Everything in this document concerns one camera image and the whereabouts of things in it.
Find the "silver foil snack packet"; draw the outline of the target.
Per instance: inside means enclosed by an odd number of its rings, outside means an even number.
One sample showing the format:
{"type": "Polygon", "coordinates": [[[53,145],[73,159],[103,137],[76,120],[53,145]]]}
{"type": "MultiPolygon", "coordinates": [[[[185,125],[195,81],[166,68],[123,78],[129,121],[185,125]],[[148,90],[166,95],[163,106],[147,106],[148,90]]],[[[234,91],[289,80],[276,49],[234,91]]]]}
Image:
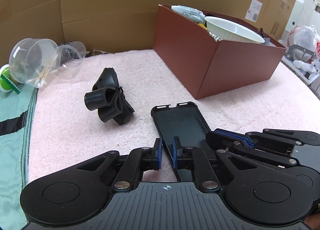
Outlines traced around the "silver foil snack packet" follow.
{"type": "Polygon", "coordinates": [[[172,5],[171,10],[186,17],[187,19],[196,22],[196,23],[204,23],[205,15],[202,11],[182,5],[172,5]]]}

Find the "white plastic bowl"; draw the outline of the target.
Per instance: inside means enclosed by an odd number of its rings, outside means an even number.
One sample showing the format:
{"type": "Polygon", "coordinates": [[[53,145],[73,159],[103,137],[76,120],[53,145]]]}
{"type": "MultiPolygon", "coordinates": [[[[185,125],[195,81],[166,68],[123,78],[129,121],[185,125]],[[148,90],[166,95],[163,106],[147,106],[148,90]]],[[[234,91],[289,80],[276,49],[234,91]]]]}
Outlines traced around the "white plastic bowl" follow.
{"type": "Polygon", "coordinates": [[[221,40],[238,41],[242,43],[263,44],[264,38],[254,31],[233,21],[206,16],[207,29],[221,40]]]}

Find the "dark red cardboard box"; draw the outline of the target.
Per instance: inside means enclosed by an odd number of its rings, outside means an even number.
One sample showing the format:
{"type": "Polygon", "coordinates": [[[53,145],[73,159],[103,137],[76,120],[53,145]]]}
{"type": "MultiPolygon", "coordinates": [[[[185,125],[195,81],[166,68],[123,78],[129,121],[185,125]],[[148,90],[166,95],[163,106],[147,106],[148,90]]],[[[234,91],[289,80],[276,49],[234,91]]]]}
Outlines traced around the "dark red cardboard box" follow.
{"type": "Polygon", "coordinates": [[[286,49],[214,39],[207,30],[159,5],[153,49],[195,99],[268,80],[286,49]]]}

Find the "steel wool scrubber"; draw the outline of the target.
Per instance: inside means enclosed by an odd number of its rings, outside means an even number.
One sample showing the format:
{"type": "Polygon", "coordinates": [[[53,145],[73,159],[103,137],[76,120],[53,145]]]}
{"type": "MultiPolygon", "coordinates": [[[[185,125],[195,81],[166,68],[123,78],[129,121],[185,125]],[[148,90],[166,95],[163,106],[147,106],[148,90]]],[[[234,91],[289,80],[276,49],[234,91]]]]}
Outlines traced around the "steel wool scrubber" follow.
{"type": "Polygon", "coordinates": [[[77,63],[81,60],[81,54],[71,44],[60,45],[57,50],[62,64],[66,64],[68,62],[77,63]]]}

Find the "large clear plastic cup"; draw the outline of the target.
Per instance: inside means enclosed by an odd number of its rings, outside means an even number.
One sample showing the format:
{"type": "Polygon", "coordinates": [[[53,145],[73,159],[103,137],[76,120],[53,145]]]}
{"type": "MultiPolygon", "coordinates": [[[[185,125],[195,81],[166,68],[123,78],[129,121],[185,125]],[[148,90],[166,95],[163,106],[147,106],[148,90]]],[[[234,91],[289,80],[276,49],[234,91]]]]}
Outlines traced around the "large clear plastic cup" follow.
{"type": "Polygon", "coordinates": [[[9,57],[9,69],[13,79],[29,84],[27,80],[35,78],[36,71],[41,72],[50,64],[56,48],[57,43],[51,39],[25,38],[19,41],[9,57]]]}

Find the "large brown cardboard backdrop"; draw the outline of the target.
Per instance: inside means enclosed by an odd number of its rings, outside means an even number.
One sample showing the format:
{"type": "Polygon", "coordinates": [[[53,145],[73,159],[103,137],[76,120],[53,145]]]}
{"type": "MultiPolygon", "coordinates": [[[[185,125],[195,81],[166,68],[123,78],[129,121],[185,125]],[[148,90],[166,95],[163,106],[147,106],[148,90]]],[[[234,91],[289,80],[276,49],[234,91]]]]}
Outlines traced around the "large brown cardboard backdrop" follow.
{"type": "Polygon", "coordinates": [[[209,42],[196,25],[175,14],[159,18],[159,5],[189,6],[227,15],[263,30],[283,33],[296,0],[1,0],[1,63],[24,38],[58,44],[78,40],[89,50],[122,52],[155,47],[175,59],[200,63],[209,42]]]}

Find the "white plastic bag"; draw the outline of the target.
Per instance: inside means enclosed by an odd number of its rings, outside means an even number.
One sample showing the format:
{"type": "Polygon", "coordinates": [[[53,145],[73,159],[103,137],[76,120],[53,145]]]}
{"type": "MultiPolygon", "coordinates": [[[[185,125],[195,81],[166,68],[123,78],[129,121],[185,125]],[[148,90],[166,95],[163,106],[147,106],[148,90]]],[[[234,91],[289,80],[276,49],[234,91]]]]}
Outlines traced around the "white plastic bag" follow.
{"type": "Polygon", "coordinates": [[[291,30],[287,39],[288,47],[298,45],[315,53],[315,59],[319,58],[319,34],[315,25],[298,25],[291,30]]]}

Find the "black phone case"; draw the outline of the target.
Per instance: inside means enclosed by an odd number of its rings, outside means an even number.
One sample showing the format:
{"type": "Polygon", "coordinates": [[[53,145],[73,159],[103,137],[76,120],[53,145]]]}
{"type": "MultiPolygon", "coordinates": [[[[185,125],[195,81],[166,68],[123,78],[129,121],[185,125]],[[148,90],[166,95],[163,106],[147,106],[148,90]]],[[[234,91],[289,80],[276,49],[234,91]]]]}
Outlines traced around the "black phone case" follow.
{"type": "Polygon", "coordinates": [[[151,117],[163,142],[170,162],[173,162],[172,141],[179,137],[183,147],[199,147],[207,155],[214,155],[213,149],[206,142],[206,133],[210,127],[194,102],[155,106],[151,117]]]}

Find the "white side table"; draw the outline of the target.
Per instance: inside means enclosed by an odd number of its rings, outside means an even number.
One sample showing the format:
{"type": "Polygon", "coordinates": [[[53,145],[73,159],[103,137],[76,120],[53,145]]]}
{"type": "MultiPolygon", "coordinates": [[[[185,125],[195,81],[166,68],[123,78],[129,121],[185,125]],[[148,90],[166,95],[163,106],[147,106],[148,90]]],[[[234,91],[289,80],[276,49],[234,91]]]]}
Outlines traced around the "white side table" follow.
{"type": "Polygon", "coordinates": [[[303,81],[307,86],[312,87],[314,90],[319,88],[319,72],[308,73],[302,69],[298,69],[294,66],[293,62],[286,58],[285,56],[281,59],[281,62],[289,68],[301,81],[303,81]]]}

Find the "cotton swabs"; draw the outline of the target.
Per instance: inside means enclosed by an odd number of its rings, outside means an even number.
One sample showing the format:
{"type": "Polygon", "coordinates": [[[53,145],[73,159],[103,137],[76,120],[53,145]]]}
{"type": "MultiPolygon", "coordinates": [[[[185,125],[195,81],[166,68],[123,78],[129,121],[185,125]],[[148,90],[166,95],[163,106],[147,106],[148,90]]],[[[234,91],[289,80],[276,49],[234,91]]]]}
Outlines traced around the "cotton swabs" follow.
{"type": "Polygon", "coordinates": [[[46,78],[50,73],[55,73],[57,71],[56,64],[57,64],[58,54],[54,54],[52,57],[52,61],[49,65],[46,65],[41,72],[37,72],[37,76],[35,78],[27,80],[29,84],[31,84],[35,88],[41,88],[47,84],[46,78]]]}

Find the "small clear plastic cup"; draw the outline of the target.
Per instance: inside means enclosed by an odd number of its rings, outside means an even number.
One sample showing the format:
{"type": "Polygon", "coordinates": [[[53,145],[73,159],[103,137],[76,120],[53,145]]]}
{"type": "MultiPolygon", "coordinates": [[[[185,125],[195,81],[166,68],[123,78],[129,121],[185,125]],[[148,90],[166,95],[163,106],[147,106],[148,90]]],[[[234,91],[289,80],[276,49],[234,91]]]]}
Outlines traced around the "small clear plastic cup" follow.
{"type": "Polygon", "coordinates": [[[86,47],[80,41],[73,41],[58,46],[55,49],[56,62],[53,67],[54,75],[61,80],[75,78],[81,70],[86,53],[86,47]]]}

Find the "mint green cloth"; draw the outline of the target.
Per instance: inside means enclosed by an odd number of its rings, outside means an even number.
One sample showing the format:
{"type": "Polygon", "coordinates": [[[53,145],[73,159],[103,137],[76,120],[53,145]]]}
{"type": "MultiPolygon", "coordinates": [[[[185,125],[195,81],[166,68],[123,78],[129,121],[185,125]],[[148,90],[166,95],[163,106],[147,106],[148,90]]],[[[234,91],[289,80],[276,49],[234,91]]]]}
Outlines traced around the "mint green cloth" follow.
{"type": "Polygon", "coordinates": [[[1,229],[22,229],[27,220],[20,194],[28,179],[31,120],[37,90],[20,86],[21,92],[1,92],[1,229]]]}

